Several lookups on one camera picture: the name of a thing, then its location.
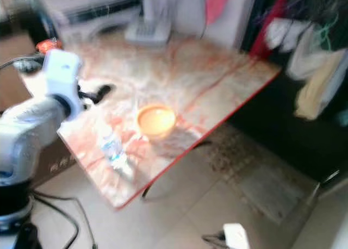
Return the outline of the clear plastic water bottle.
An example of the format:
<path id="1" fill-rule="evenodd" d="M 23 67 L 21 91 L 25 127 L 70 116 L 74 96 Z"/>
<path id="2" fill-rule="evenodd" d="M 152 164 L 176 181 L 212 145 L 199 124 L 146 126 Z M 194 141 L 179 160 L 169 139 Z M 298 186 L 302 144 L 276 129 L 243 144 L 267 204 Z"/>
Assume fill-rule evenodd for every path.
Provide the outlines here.
<path id="1" fill-rule="evenodd" d="M 99 141 L 107 163 L 115 169 L 124 169 L 128 158 L 119 135 L 112 130 L 101 130 Z"/>

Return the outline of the orange plastic bowl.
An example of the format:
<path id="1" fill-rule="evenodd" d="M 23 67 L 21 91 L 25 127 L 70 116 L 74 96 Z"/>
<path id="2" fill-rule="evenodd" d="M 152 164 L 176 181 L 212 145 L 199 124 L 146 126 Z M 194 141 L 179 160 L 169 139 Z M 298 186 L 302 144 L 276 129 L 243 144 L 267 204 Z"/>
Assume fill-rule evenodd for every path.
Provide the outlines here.
<path id="1" fill-rule="evenodd" d="M 168 137 L 176 124 L 176 112 L 171 107 L 159 103 L 145 105 L 136 115 L 139 133 L 152 139 Z"/>

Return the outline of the orange black tape measure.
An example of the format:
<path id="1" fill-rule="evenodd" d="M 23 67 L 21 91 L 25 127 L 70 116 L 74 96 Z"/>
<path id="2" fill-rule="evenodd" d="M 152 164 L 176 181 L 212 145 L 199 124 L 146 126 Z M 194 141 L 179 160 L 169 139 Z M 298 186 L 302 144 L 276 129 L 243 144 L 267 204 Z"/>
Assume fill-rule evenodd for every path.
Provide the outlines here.
<path id="1" fill-rule="evenodd" d="M 38 42 L 36 45 L 36 50 L 38 53 L 42 55 L 46 55 L 50 52 L 50 50 L 53 49 L 63 49 L 63 44 L 60 42 L 60 40 L 57 40 L 57 38 L 50 38 L 47 40 L 43 40 L 42 42 Z"/>

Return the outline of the white grey tabletop appliance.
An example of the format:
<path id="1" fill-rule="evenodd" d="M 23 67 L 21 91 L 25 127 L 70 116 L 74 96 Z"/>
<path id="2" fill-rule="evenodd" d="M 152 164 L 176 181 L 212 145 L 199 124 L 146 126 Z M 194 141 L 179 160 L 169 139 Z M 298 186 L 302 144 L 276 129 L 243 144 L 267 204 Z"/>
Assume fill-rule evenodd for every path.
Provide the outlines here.
<path id="1" fill-rule="evenodd" d="M 154 0 L 141 0 L 142 16 L 125 30 L 125 40 L 132 45 L 164 47 L 171 36 L 172 23 L 156 12 Z"/>

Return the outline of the light wood panel board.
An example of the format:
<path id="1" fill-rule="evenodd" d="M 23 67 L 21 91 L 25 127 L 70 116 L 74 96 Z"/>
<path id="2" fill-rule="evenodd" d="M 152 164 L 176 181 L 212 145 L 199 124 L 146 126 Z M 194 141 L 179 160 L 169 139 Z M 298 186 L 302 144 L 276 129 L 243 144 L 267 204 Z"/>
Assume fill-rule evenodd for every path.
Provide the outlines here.
<path id="1" fill-rule="evenodd" d="M 34 52 L 35 43 L 28 33 L 12 34 L 0 39 L 2 63 Z M 0 110 L 4 111 L 31 97 L 18 71 L 12 66 L 3 68 L 0 75 Z"/>

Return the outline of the white washing machine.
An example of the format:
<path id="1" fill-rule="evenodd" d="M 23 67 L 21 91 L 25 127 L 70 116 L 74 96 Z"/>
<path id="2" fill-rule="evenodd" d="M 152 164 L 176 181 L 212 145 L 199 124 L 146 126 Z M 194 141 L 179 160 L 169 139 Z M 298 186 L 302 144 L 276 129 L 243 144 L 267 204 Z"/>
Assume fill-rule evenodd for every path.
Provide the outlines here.
<path id="1" fill-rule="evenodd" d="M 141 13 L 141 0 L 41 0 L 52 29 L 64 40 L 85 40 L 124 26 Z"/>

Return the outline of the pink hanging item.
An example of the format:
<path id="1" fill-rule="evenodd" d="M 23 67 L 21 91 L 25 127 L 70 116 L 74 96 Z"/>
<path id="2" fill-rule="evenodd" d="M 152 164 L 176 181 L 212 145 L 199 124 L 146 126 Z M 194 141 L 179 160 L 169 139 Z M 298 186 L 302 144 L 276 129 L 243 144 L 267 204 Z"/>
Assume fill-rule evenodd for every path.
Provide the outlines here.
<path id="1" fill-rule="evenodd" d="M 228 0 L 206 0 L 206 25 L 215 23 L 223 14 Z"/>

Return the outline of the brown patterned floor mat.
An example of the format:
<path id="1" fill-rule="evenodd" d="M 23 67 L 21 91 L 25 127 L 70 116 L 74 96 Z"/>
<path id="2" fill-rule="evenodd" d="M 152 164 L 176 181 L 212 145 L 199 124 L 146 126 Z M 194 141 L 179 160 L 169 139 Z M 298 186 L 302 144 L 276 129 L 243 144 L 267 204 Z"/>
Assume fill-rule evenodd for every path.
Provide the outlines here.
<path id="1" fill-rule="evenodd" d="M 243 171 L 261 165 L 273 169 L 287 167 L 285 160 L 230 124 L 223 124 L 213 130 L 196 150 L 201 151 L 211 169 L 225 179 L 234 178 Z"/>

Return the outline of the red hanging cloth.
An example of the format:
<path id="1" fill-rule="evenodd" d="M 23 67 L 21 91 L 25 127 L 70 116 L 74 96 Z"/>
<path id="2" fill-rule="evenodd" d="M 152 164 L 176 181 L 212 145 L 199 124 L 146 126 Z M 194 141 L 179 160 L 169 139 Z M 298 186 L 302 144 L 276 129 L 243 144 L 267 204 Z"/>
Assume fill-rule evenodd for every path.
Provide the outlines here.
<path id="1" fill-rule="evenodd" d="M 254 37 L 254 41 L 249 49 L 250 56 L 254 56 L 261 59 L 266 59 L 271 55 L 271 48 L 266 42 L 266 35 L 269 32 L 270 25 L 277 18 L 284 17 L 286 15 L 286 6 L 288 0 L 275 0 L 272 6 L 269 6 L 265 14 L 263 14 L 262 25 L 259 26 L 259 31 Z"/>

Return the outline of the black cabinet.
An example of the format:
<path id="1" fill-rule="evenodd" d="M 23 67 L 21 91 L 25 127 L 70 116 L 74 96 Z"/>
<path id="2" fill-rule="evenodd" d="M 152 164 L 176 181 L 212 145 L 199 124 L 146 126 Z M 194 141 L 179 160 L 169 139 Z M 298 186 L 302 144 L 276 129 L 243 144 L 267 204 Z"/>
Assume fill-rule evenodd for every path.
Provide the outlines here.
<path id="1" fill-rule="evenodd" d="M 229 122 L 311 179 L 340 182 L 348 177 L 348 126 L 338 120 L 338 113 L 348 108 L 348 78 L 313 121 L 294 115 L 301 87 L 280 72 Z"/>

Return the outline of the grey floor mat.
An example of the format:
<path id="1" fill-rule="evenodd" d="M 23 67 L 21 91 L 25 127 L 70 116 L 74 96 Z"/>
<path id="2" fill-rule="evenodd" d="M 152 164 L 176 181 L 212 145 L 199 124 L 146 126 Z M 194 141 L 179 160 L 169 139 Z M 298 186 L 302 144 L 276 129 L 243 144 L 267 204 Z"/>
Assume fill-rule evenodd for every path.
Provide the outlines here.
<path id="1" fill-rule="evenodd" d="M 294 171 L 271 165 L 254 167 L 238 182 L 244 197 L 276 224 L 293 219 L 311 201 L 315 187 L 315 183 Z"/>

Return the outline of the white hanging cloth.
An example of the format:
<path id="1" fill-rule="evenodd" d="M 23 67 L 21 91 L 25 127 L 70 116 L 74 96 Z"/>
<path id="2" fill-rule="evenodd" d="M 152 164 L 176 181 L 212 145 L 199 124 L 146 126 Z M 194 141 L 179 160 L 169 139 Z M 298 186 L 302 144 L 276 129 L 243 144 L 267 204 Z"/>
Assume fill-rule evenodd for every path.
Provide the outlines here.
<path id="1" fill-rule="evenodd" d="M 296 82 L 303 82 L 333 53 L 323 50 L 318 32 L 310 21 L 277 18 L 269 26 L 266 42 L 271 49 L 283 53 L 292 52 L 286 74 Z"/>

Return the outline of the pale yellow hanging cloth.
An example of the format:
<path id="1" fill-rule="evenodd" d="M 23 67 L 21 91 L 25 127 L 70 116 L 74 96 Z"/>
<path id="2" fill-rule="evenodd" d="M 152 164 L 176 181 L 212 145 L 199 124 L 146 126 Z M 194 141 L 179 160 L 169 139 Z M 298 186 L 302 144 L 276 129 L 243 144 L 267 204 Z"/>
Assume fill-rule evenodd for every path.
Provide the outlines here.
<path id="1" fill-rule="evenodd" d="M 313 121 L 328 107 L 348 72 L 348 48 L 334 51 L 310 74 L 299 91 L 294 115 Z"/>

